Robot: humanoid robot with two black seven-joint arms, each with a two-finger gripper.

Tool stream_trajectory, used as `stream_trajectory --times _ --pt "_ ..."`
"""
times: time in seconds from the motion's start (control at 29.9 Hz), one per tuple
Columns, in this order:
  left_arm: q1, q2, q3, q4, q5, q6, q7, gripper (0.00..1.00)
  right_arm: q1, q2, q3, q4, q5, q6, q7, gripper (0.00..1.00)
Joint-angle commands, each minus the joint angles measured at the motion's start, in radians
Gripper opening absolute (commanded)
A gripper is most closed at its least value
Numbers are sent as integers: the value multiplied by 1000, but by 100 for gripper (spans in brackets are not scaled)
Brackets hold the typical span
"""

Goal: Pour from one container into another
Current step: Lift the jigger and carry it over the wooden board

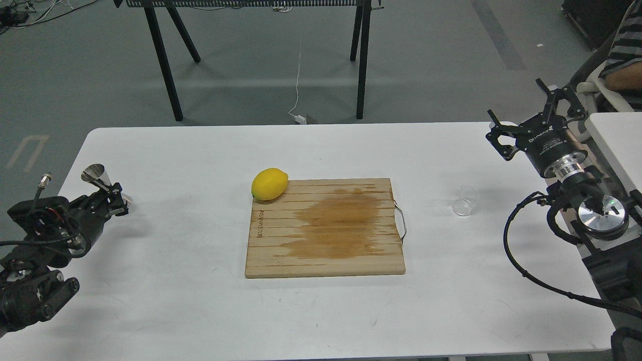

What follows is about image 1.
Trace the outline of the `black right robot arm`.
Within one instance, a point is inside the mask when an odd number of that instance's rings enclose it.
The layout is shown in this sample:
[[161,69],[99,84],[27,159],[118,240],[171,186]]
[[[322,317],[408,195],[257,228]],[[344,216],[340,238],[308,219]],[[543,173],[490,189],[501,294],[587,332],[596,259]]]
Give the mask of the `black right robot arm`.
[[[548,87],[536,79],[546,94],[543,110],[520,125],[502,124],[491,110],[486,139],[504,158],[511,160],[522,151],[543,179],[550,179],[545,193],[536,191],[518,203],[507,218],[503,246],[507,258],[521,276],[569,299],[605,310],[640,318],[640,307],[623,304],[640,302],[640,191],[613,192],[607,176],[587,164],[589,153],[569,128],[585,120],[587,110],[571,87]],[[603,299],[579,295],[548,285],[533,276],[514,258],[509,247],[509,229],[516,215],[528,204],[548,206],[546,223],[558,238],[581,253]]]

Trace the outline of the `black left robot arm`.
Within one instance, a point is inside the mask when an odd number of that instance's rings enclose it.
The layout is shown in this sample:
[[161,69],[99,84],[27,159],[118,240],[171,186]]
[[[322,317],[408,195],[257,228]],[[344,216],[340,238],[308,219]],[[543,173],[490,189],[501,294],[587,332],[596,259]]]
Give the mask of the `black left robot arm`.
[[26,236],[13,241],[2,258],[2,334],[53,318],[80,288],[78,279],[65,279],[61,269],[90,251],[108,220],[128,214],[131,198],[110,181],[102,164],[88,166],[81,178],[98,190],[72,201],[44,198],[51,180],[46,173],[34,199],[9,208],[8,215]]

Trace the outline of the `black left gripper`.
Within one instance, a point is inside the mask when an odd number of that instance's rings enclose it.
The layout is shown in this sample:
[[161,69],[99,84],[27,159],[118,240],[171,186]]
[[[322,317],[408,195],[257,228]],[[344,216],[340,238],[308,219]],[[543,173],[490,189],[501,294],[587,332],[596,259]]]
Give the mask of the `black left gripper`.
[[87,254],[103,233],[111,217],[128,215],[130,202],[122,197],[119,183],[91,183],[99,190],[72,201],[65,197],[50,198],[50,211],[62,219],[52,236],[50,249],[57,254]]

